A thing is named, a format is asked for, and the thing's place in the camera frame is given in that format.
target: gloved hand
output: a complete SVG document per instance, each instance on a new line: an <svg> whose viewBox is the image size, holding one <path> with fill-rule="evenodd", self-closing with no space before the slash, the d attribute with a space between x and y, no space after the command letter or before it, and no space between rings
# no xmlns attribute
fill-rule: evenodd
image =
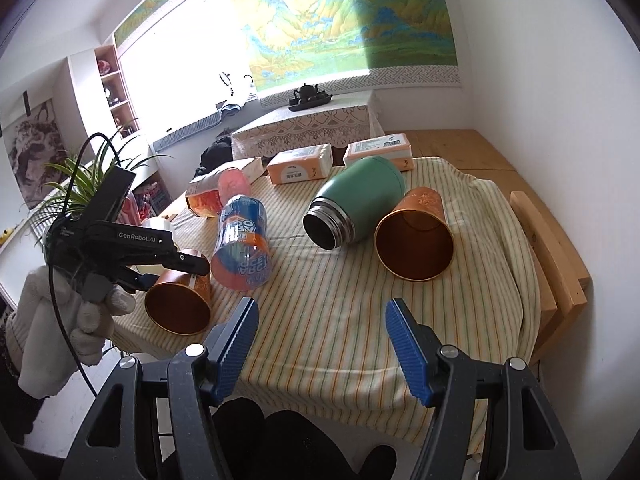
<svg viewBox="0 0 640 480"><path fill-rule="evenodd" d="M53 276L60 317L71 344L81 363L97 365L105 339L113 334L111 316L133 312L135 300L114 287L104 304L89 303L57 271ZM53 312L46 266L27 276L18 309L6 322L6 346L20 372L18 386L36 399L57 394L78 369Z"/></svg>

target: green thermos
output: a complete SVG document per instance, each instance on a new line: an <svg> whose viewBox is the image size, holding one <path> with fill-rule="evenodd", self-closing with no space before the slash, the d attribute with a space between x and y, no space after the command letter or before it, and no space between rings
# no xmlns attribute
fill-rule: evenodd
<svg viewBox="0 0 640 480"><path fill-rule="evenodd" d="M404 178L391 161L366 156L324 184L303 219L306 234L323 249L373 234L404 196Z"/></svg>

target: window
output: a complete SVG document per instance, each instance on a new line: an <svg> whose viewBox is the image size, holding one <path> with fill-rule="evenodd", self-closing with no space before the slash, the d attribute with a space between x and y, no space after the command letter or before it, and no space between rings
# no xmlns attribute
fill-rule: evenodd
<svg viewBox="0 0 640 480"><path fill-rule="evenodd" d="M159 137L211 115L230 97L221 72L248 93L244 45L231 0L184 0L154 23L120 53L141 130Z"/></svg>

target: white side table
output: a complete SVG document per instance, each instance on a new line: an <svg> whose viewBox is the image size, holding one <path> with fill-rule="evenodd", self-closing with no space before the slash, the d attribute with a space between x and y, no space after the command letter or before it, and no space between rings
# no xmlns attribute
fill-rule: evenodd
<svg viewBox="0 0 640 480"><path fill-rule="evenodd" d="M269 112L232 133L231 149L238 160L317 144L345 148L350 142L382 135L374 92L354 92L309 110L291 112L283 106Z"/></svg>

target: black cable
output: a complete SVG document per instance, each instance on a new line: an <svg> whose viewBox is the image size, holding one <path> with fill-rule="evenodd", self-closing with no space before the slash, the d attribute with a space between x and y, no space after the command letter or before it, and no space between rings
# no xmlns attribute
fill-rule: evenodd
<svg viewBox="0 0 640 480"><path fill-rule="evenodd" d="M82 160L82 155L84 155L84 150L89 145L89 142L92 139L95 139L95 137L102 137L105 140L105 142L113 150L118 166L122 166L120 162L120 157L118 156L118 151L113 147L113 144L111 143L111 140L109 139L109 137L107 137L105 134L102 134L102 133L96 133L96 134L90 135L88 139L82 144L82 147L80 148L80 152L78 153L78 158L76 159L76 166L74 167L74 170L71 173L71 177L69 178L69 184L68 184L68 187L66 188L65 201L62 205L62 210L60 211L60 215L58 215L59 218L60 217L64 218L66 214L66 208L69 205L69 197L71 196L71 190L73 189L74 182L76 180L76 175L78 174L78 167L80 166L80 160ZM52 236L52 239L49 241L50 250L51 250L50 260L54 261L53 254L56 251L57 235L55 232L53 232L51 236ZM69 335L66 333L65 326L62 323L62 318L60 317L60 309L58 307L58 301L56 300L56 291L54 290L54 286L53 286L53 266L52 265L49 265L49 292L51 294L51 304L53 305L53 313L56 316L56 321L58 322L58 327L60 328L60 332L62 332L62 337L65 340L66 347L69 348L69 352L71 352L71 357L74 359L76 365L78 366L78 370L80 370L80 374L82 375L84 382L91 390L91 393L94 394L94 397L97 397L98 394L96 393L94 386L91 384L89 377L86 376L86 372L84 371L84 368L82 368L82 363L80 362L80 358L78 357L78 354L74 349L74 346L71 344L71 339L69 339Z"/></svg>

